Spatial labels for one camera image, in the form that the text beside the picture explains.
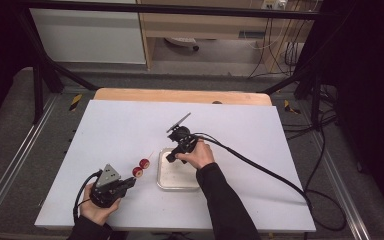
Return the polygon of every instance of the black jacket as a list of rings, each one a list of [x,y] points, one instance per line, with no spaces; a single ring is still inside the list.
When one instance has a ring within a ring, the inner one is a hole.
[[[207,198],[208,210],[216,240],[259,240],[259,234],[242,201],[229,186],[217,163],[196,172],[196,178]],[[69,240],[108,239],[111,230],[80,216]]]

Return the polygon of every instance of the wooden edge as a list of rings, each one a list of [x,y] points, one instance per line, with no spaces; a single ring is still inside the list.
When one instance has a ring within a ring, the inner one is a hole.
[[[184,103],[223,103],[239,105],[272,106],[270,97],[261,93],[213,92],[184,90],[151,90],[101,88],[94,100],[145,101],[145,102],[184,102]]]

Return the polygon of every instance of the aluminum rail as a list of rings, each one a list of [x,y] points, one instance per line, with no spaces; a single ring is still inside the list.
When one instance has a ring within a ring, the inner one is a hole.
[[[299,101],[299,106],[302,110],[304,117],[307,122],[311,124],[310,109],[307,104]],[[317,148],[322,151],[323,139],[320,132],[312,131],[313,138],[315,140]],[[348,220],[348,226],[351,229],[352,234],[356,240],[370,240],[369,232],[367,231],[366,225],[364,224],[361,216],[357,210],[357,207],[354,204],[354,201],[351,197],[351,194],[348,191],[348,188],[342,180],[342,177],[332,159],[332,156],[329,153],[328,148],[325,148],[325,153],[323,156],[323,165],[328,175],[332,187],[336,193],[339,204],[342,206],[342,209],[345,212],[345,215]]]
[[[101,12],[136,12],[161,14],[189,14],[208,16],[231,16],[252,18],[281,18],[300,20],[337,21],[343,16],[324,12],[298,12],[281,10],[264,10],[248,8],[198,7],[179,5],[129,4],[129,3],[101,3],[74,1],[46,1],[46,0],[16,0],[18,6],[36,9],[57,9],[76,11]]]

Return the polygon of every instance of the white tabletop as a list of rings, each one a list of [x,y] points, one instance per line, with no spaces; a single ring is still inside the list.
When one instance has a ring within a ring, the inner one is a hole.
[[[207,133],[301,188],[275,107],[92,100],[35,225],[73,226],[72,208],[84,180],[111,164],[122,176],[151,153],[151,166],[127,191],[108,224],[119,230],[203,231],[211,219],[202,191],[167,191],[157,185],[159,153],[176,143],[166,130],[183,126]],[[210,144],[227,181],[260,232],[315,231],[305,200],[295,190]]]

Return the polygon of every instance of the black metal frame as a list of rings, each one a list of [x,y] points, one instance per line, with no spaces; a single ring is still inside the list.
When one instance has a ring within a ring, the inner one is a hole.
[[[34,68],[35,81],[35,120],[36,123],[43,113],[42,78],[51,92],[61,92],[64,86],[57,74],[70,78],[89,90],[97,90],[99,87],[90,84],[64,67],[54,62],[46,53],[40,41],[37,31],[27,20],[27,10],[36,9],[58,9],[76,11],[102,11],[102,12],[136,12],[136,13],[159,13],[159,14],[189,14],[209,16],[231,16],[251,18],[280,18],[299,19],[315,21],[340,21],[341,15],[325,12],[294,12],[294,11],[272,11],[264,9],[243,9],[243,8],[220,8],[220,7],[196,7],[177,5],[149,5],[149,4],[124,4],[124,3],[97,3],[97,2],[72,2],[72,1],[47,1],[47,0],[16,0],[12,1],[14,14],[19,24],[30,40],[34,48],[35,58],[38,63]],[[309,68],[296,72],[292,77],[261,93],[271,94],[278,89],[298,81],[303,76],[311,73]]]

